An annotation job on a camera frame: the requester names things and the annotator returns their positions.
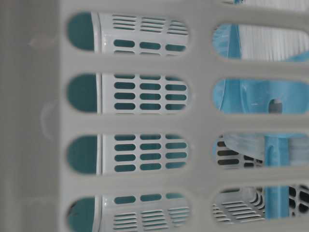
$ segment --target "grey plastic wall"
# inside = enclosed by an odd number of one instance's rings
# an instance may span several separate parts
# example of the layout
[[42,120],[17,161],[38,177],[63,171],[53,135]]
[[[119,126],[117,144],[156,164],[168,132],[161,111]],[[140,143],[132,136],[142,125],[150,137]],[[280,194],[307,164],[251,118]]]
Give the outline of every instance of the grey plastic wall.
[[[184,21],[190,44],[177,58],[94,54],[73,47],[67,22],[80,11],[168,15]],[[67,232],[69,206],[84,196],[181,192],[191,220],[179,232],[307,231],[303,218],[219,227],[211,215],[215,194],[226,187],[308,183],[309,167],[224,171],[211,160],[212,143],[224,132],[308,133],[308,114],[224,115],[212,104],[220,78],[269,78],[308,82],[306,64],[226,61],[211,34],[220,23],[251,23],[309,32],[309,15],[224,6],[216,0],[2,0],[0,2],[0,230]],[[166,116],[77,112],[67,84],[80,73],[177,75],[188,83],[190,105]],[[67,164],[69,143],[84,134],[176,133],[191,147],[183,170],[160,174],[91,176]]]

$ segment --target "ventilation hole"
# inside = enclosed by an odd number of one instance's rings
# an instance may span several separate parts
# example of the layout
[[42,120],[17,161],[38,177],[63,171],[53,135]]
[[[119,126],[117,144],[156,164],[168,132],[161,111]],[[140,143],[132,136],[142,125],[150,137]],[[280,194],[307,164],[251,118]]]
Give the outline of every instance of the ventilation hole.
[[268,106],[268,112],[270,114],[282,114],[282,101],[273,99]]
[[140,136],[140,139],[142,140],[158,140],[161,139],[160,134],[142,134]]
[[300,194],[299,194],[299,198],[302,201],[309,203],[309,194],[308,193],[301,191]]
[[140,104],[140,109],[142,109],[142,110],[159,110],[159,109],[161,109],[161,105],[160,104],[143,103],[143,104]]
[[167,194],[166,194],[166,198],[167,198],[167,199],[183,198],[183,195],[181,195],[180,193],[171,192],[171,193],[167,193]]
[[301,188],[305,189],[305,190],[309,190],[309,188],[307,186],[304,185],[300,185]]
[[134,110],[135,104],[133,104],[133,103],[116,103],[115,109],[116,110]]
[[135,171],[136,167],[134,165],[117,165],[115,166],[115,172],[122,173],[122,172],[133,172]]
[[161,86],[159,84],[142,83],[140,88],[145,90],[159,90]]
[[115,161],[117,162],[122,162],[122,161],[134,161],[135,160],[135,155],[116,155],[115,156]]
[[176,135],[176,134],[167,134],[167,135],[165,135],[165,137],[167,139],[182,139],[182,137],[180,137],[179,135]]
[[115,145],[116,151],[134,151],[135,150],[134,144],[117,144]]
[[135,88],[135,84],[131,82],[116,82],[114,86],[117,89],[134,89]]
[[161,95],[157,93],[142,93],[140,95],[140,99],[142,100],[160,100]]
[[134,93],[115,93],[115,98],[120,100],[132,100],[135,99]]
[[161,154],[159,153],[141,154],[140,159],[141,160],[159,160],[161,159]]
[[292,209],[295,209],[296,208],[296,203],[294,200],[292,200],[291,198],[289,199],[289,206],[292,208]]
[[68,100],[77,110],[97,112],[96,75],[84,74],[74,78],[68,86]]
[[238,159],[222,159],[222,160],[218,160],[218,164],[219,165],[233,165],[233,164],[239,164],[239,160]]
[[73,203],[67,214],[67,220],[71,231],[85,232],[92,231],[95,198],[83,198]]
[[229,189],[226,189],[226,190],[223,190],[221,191],[220,193],[231,193],[231,192],[239,192],[240,189],[239,188],[229,188]]
[[75,47],[94,51],[94,32],[90,13],[78,14],[70,20],[68,37]]
[[263,197],[261,196],[259,204],[256,205],[256,207],[260,207],[263,204]]
[[134,196],[127,196],[127,197],[116,197],[114,199],[115,204],[129,204],[134,203],[136,198]]
[[185,90],[187,90],[187,86],[184,86],[184,85],[166,85],[165,89],[170,90],[170,91],[185,91]]
[[173,32],[173,31],[168,31],[168,34],[172,34],[172,35],[188,35],[187,32],[180,33],[180,32]]
[[74,140],[68,148],[68,163],[83,174],[95,174],[97,163],[97,136],[84,136]]
[[302,213],[302,214],[304,214],[304,213],[306,213],[306,212],[308,212],[308,206],[306,206],[306,205],[304,205],[304,204],[299,204],[299,206],[298,206],[298,210],[299,210],[299,212],[300,213]]
[[136,18],[136,16],[132,16],[132,15],[123,15],[123,14],[113,14],[113,17],[127,17],[127,18]]
[[135,216],[136,213],[125,213],[125,214],[116,214],[114,217],[128,217],[128,216]]
[[129,27],[113,27],[114,29],[121,29],[121,30],[135,30],[134,28],[129,28]]
[[259,195],[256,194],[255,195],[255,199],[252,202],[250,202],[250,203],[255,204],[255,203],[257,203],[258,200],[259,200]]
[[183,45],[175,45],[175,44],[167,44],[165,46],[165,49],[167,51],[183,52],[185,50],[185,46],[183,46]]
[[140,200],[142,202],[159,201],[161,199],[162,199],[161,194],[141,195],[141,197],[140,197]]
[[178,78],[176,76],[166,76],[165,79],[167,81],[182,81],[180,78]]
[[160,75],[140,75],[142,80],[160,80]]
[[157,213],[162,213],[162,212],[163,210],[149,210],[149,211],[143,211],[141,214],[157,214]]
[[167,169],[174,169],[174,168],[182,168],[183,166],[185,166],[185,162],[171,162],[171,163],[167,163],[165,165],[165,167]]
[[135,42],[132,40],[115,40],[114,45],[116,47],[134,47]]
[[164,23],[159,23],[159,22],[151,22],[151,21],[146,21],[146,20],[143,20],[142,22],[141,22],[143,25],[147,25],[147,24],[155,24],[155,25],[164,25]]
[[128,141],[135,140],[136,136],[134,134],[118,134],[115,135],[115,140],[117,141]]
[[154,29],[163,29],[162,26],[150,26],[150,25],[141,25],[142,28],[154,28]]
[[129,55],[134,55],[135,52],[133,52],[133,51],[121,51],[121,50],[116,50],[116,51],[114,51],[114,54],[129,54]]
[[251,158],[251,157],[249,157],[249,156],[243,156],[243,158],[244,158],[245,160],[251,160],[251,161],[254,161],[254,159],[253,159],[253,158]]
[[141,144],[140,148],[142,150],[159,150],[161,149],[161,144]]
[[187,96],[183,94],[167,94],[165,99],[169,101],[185,101],[187,100]]
[[134,74],[115,74],[114,77],[118,79],[134,79],[135,75]]
[[218,151],[218,156],[237,156],[238,153],[232,150]]
[[187,158],[187,153],[185,152],[170,152],[166,154],[167,159],[184,159]]
[[141,52],[141,55],[149,55],[149,56],[160,56],[159,53],[153,53],[153,52]]
[[151,18],[151,17],[143,17],[143,19],[149,19],[149,20],[158,20],[158,21],[163,21],[163,22],[165,22],[166,21],[166,19],[163,19],[163,18]]
[[226,147],[226,145],[225,145],[224,142],[218,142],[218,143],[217,143],[217,146],[218,146],[218,147]]
[[134,19],[113,18],[113,21],[136,22]]
[[293,187],[289,187],[289,194],[292,197],[296,197],[296,190]]
[[131,27],[134,27],[135,25],[132,24],[132,23],[113,23],[114,27],[116,28],[122,28],[121,26],[131,26]]
[[158,169],[161,169],[161,164],[159,164],[159,163],[146,163],[146,164],[142,164],[140,166],[140,169],[143,170],[143,171],[158,170]]
[[140,48],[159,50],[161,45],[159,43],[141,42]]
[[167,104],[165,108],[167,110],[182,110],[185,108],[185,104]]
[[183,149],[187,147],[186,143],[168,143],[165,145],[167,149]]
[[140,29],[141,31],[144,31],[144,32],[154,32],[154,33],[161,33],[160,30],[151,30],[151,29]]
[[254,164],[253,163],[244,163],[243,165],[245,168],[253,168]]

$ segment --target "light blue plastic object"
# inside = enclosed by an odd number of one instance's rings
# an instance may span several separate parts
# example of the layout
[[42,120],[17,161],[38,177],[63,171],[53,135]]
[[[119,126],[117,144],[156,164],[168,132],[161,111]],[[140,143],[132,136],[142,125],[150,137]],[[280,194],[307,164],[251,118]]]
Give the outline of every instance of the light blue plastic object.
[[[265,166],[281,167],[289,165],[288,139],[265,138]],[[265,188],[266,219],[289,216],[289,187],[275,186]]]
[[[222,25],[214,35],[214,48],[226,58],[241,58],[238,25]],[[309,52],[288,59],[303,62]],[[301,114],[308,110],[309,86],[301,82],[229,79],[220,81],[214,88],[213,99],[217,109],[224,113],[269,113],[273,101],[282,103],[282,114]],[[298,134],[265,134],[265,165],[288,166],[288,138]],[[289,188],[265,189],[266,218],[289,216]]]

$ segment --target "brush bristles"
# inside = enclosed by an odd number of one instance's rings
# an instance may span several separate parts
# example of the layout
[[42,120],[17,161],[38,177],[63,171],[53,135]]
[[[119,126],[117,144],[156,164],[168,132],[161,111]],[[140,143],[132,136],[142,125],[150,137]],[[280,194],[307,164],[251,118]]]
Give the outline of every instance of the brush bristles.
[[[242,4],[281,10],[304,11],[309,0],[244,0]],[[239,26],[241,57],[283,61],[309,50],[309,36],[302,31],[261,26]]]

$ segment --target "slotted plastic panel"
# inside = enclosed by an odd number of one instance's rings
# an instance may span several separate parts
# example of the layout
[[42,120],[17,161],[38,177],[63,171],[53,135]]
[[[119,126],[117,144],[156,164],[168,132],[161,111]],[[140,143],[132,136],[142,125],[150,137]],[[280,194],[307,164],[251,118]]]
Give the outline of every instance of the slotted plastic panel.
[[178,77],[146,74],[102,75],[103,113],[173,114],[184,109],[188,103],[188,85]]
[[100,31],[95,36],[95,43],[102,43],[98,52],[176,56],[189,42],[185,23],[169,17],[103,13],[92,17]]
[[179,169],[190,154],[189,144],[173,134],[119,134],[102,138],[103,174]]
[[191,216],[188,200],[184,197],[171,198],[174,193],[103,197],[101,231],[147,232],[166,231],[185,224]]

